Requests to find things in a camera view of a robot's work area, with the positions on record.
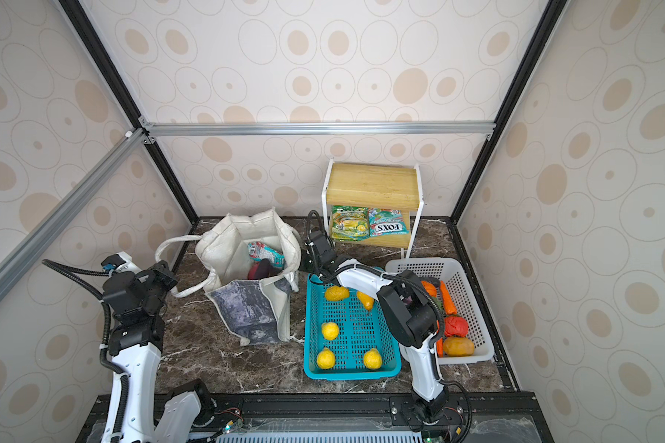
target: blue plastic basket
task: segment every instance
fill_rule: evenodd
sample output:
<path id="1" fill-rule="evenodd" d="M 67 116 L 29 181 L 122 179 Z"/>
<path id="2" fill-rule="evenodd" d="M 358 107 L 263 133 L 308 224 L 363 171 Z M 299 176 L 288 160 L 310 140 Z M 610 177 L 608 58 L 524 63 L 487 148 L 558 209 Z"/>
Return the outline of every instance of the blue plastic basket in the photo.
<path id="1" fill-rule="evenodd" d="M 317 276 L 310 275 L 308 279 L 320 283 Z M 391 336 L 379 303 L 374 301 L 374 307 L 368 312 L 357 299 L 355 289 L 349 290 L 349 297 L 345 300 L 327 301 L 325 290 L 331 286 L 308 282 L 306 360 L 303 365 L 306 375 L 322 380 L 371 380 L 399 374 L 399 343 Z M 320 332 L 320 325 L 330 321 L 340 327 L 340 335 L 335 340 L 326 340 Z M 318 368 L 318 353 L 324 347 L 335 354 L 335 366 L 331 369 Z M 364 367 L 362 362 L 364 353 L 373 347 L 382 359 L 381 368 L 376 371 Z"/>

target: carrot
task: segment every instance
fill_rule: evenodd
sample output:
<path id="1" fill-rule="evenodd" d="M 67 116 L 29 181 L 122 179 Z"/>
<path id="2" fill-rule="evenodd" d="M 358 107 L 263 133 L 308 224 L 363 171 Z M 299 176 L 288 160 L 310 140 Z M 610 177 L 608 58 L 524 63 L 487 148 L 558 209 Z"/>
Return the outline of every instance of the carrot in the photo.
<path id="1" fill-rule="evenodd" d="M 451 300 L 451 294 L 448 292 L 448 288 L 446 288 L 446 283 L 442 281 L 440 286 L 441 297 L 443 298 L 443 309 L 446 311 L 446 314 L 458 314 L 458 309 L 456 309 L 453 300 Z"/>
<path id="2" fill-rule="evenodd" d="M 436 355 L 438 357 L 443 357 L 443 340 L 439 339 L 436 341 Z"/>

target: yellow candy bag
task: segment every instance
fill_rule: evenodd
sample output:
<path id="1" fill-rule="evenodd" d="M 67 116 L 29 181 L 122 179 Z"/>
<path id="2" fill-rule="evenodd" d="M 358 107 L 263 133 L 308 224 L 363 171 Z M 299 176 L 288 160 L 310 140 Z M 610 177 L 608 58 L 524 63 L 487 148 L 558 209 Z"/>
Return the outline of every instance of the yellow candy bag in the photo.
<path id="1" fill-rule="evenodd" d="M 364 240 L 369 236 L 367 208 L 333 206 L 330 236 L 335 240 Z"/>

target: white plastic basket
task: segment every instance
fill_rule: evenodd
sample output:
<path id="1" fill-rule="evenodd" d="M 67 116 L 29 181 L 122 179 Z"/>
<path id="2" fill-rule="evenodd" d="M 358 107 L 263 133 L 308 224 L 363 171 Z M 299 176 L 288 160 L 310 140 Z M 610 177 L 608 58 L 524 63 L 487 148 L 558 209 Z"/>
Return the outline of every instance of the white plastic basket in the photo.
<path id="1" fill-rule="evenodd" d="M 391 260 L 385 271 L 395 274 L 411 270 L 419 277 L 435 277 L 446 283 L 458 314 L 468 322 L 468 338 L 475 344 L 475 352 L 469 357 L 441 357 L 439 364 L 466 364 L 493 358 L 495 348 L 488 327 L 470 288 L 463 266 L 457 260 L 442 258 L 418 258 Z"/>

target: yellow fruit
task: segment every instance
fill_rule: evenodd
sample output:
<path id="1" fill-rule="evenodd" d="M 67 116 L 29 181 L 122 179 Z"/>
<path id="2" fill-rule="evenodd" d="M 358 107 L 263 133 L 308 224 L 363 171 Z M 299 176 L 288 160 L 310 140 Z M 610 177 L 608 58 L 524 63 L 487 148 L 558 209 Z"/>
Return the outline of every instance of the yellow fruit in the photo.
<path id="1" fill-rule="evenodd" d="M 448 337 L 443 341 L 443 351 L 447 357 L 466 357 L 473 355 L 475 344 L 470 338 Z"/>
<path id="2" fill-rule="evenodd" d="M 335 322 L 323 323 L 320 329 L 326 340 L 334 340 L 340 335 L 340 327 Z"/>
<path id="3" fill-rule="evenodd" d="M 318 353 L 318 368 L 330 369 L 334 366 L 335 354 L 333 354 L 333 351 L 324 347 L 323 350 Z"/>
<path id="4" fill-rule="evenodd" d="M 349 297 L 349 289 L 339 286 L 331 286 L 325 290 L 325 299 L 327 301 L 340 301 Z"/>
<path id="5" fill-rule="evenodd" d="M 375 370 L 381 368 L 381 355 L 379 355 L 379 351 L 374 347 L 364 353 L 362 361 L 364 362 L 364 367 L 368 369 Z"/>
<path id="6" fill-rule="evenodd" d="M 363 292 L 357 291 L 357 298 L 362 302 L 362 305 L 367 310 L 372 310 L 374 306 L 374 299 Z"/>

